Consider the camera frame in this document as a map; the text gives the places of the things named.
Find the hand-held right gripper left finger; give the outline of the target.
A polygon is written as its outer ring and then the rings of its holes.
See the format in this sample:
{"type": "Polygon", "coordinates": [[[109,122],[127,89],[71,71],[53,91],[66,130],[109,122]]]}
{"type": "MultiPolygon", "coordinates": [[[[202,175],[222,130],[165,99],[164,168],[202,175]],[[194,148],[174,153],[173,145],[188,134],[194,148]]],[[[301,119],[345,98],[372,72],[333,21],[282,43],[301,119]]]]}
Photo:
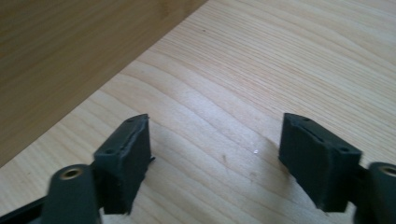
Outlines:
{"type": "Polygon", "coordinates": [[[101,206],[107,215],[130,214],[151,156],[149,115],[125,120],[94,152],[101,206]]]}

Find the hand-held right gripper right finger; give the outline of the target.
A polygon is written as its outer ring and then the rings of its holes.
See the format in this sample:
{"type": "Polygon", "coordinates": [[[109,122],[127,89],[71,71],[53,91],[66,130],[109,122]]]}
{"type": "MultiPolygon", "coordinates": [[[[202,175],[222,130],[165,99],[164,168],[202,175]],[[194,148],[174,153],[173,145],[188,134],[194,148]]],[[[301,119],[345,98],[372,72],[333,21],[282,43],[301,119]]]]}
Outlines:
{"type": "Polygon", "coordinates": [[[278,158],[318,209],[346,210],[361,155],[312,119],[284,115],[278,158]]]}

